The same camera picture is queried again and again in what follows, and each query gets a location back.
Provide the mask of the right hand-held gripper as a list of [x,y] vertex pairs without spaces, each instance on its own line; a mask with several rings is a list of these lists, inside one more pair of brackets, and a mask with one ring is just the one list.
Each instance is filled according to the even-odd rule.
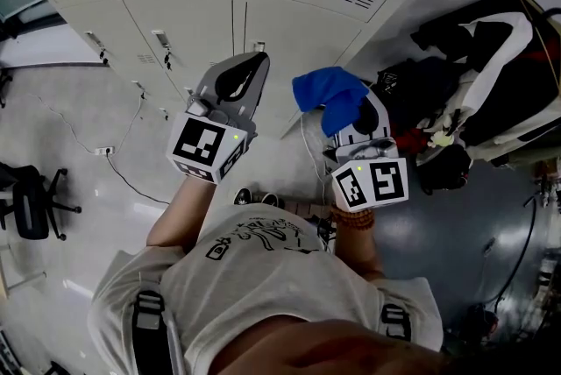
[[323,156],[330,167],[335,203],[342,210],[375,209],[408,199],[407,162],[401,158],[391,135],[387,109],[369,92],[362,103],[362,123],[345,126],[338,141],[365,141],[328,147]]

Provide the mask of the grey metal lockers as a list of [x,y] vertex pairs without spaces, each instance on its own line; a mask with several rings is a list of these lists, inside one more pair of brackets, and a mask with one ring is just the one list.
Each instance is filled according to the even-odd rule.
[[92,50],[109,52],[118,75],[169,112],[209,67],[266,52],[271,67],[255,121],[259,133],[279,138],[300,116],[292,79],[348,64],[405,0],[385,0],[367,22],[293,0],[48,1]]

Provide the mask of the person's right forearm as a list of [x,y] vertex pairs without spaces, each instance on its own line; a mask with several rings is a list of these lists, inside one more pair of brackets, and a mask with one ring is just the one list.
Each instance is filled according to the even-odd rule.
[[336,224],[335,255],[367,281],[385,279],[373,235],[374,210],[351,213],[332,204],[330,212]]

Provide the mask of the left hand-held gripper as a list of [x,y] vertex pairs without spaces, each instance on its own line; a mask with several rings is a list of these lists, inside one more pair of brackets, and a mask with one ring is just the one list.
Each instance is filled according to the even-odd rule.
[[196,89],[200,96],[190,97],[187,110],[175,116],[167,143],[167,159],[179,172],[213,184],[224,179],[257,136],[252,118],[269,69],[267,53],[251,52],[204,74]]

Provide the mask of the black office chair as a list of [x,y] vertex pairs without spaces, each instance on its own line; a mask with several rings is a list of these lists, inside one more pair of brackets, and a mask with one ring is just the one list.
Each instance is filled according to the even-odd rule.
[[53,230],[57,239],[65,241],[54,218],[54,209],[80,214],[82,208],[69,207],[54,200],[59,178],[67,176],[59,168],[45,188],[46,177],[35,166],[12,167],[0,163],[0,229],[6,230],[6,217],[14,215],[18,234],[27,240],[45,240]]

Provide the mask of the person's light grey t-shirt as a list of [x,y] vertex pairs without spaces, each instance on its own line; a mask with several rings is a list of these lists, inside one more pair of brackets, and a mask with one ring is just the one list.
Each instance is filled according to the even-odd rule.
[[380,333],[393,308],[408,317],[412,343],[440,349],[442,321],[426,279],[367,281],[328,253],[308,222],[268,205],[230,205],[209,227],[189,253],[147,247],[111,263],[88,327],[118,375],[135,369],[132,311],[144,287],[158,291],[172,313],[188,375],[207,375],[225,345],[275,315],[346,320]]

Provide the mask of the red garment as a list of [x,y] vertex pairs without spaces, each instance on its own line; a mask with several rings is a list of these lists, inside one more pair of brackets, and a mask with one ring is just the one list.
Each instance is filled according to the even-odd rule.
[[391,137],[400,154],[416,155],[428,148],[430,133],[418,127],[414,121],[390,121]]

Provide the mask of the black printed tote bag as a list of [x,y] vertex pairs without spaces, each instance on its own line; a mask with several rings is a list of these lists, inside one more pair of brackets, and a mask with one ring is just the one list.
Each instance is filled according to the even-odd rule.
[[402,131],[445,107],[466,71],[465,63],[438,57],[408,59],[379,71],[373,91],[386,107],[392,128]]

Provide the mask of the pale yellow plush toy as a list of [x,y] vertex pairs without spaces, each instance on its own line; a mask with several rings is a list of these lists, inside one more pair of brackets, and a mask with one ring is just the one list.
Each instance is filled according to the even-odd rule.
[[455,137],[453,134],[448,134],[446,131],[440,130],[430,136],[427,145],[430,148],[447,147],[452,145],[454,141]]

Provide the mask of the black and white jacket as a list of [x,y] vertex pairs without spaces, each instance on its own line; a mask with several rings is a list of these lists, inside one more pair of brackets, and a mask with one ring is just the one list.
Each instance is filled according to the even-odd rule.
[[479,0],[421,25],[411,38],[467,65],[445,107],[420,125],[453,134],[471,159],[502,159],[561,123],[547,66],[522,57],[533,31],[520,0]]

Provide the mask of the black metal clothes rack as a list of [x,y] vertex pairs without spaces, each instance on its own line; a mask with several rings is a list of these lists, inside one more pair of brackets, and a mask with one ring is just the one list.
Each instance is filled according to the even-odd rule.
[[546,65],[561,97],[561,7],[544,9],[536,0],[520,0],[533,39],[522,57]]

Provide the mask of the black round bag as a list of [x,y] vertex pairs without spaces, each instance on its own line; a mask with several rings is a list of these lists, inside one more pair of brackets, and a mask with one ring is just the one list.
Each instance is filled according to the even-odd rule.
[[421,190],[433,195],[436,191],[460,189],[467,183],[471,166],[472,159],[462,145],[446,146],[416,165]]

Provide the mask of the person's left forearm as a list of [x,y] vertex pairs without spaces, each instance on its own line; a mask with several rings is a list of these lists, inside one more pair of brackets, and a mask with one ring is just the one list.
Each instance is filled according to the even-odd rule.
[[189,253],[197,243],[216,188],[214,183],[188,176],[151,228],[146,245],[181,247]]

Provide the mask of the blue microfibre cloth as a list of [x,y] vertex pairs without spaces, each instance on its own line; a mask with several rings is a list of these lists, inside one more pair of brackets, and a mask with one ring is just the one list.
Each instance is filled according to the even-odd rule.
[[302,113],[324,106],[321,127],[332,137],[359,119],[367,86],[341,67],[325,67],[292,80],[295,102]]

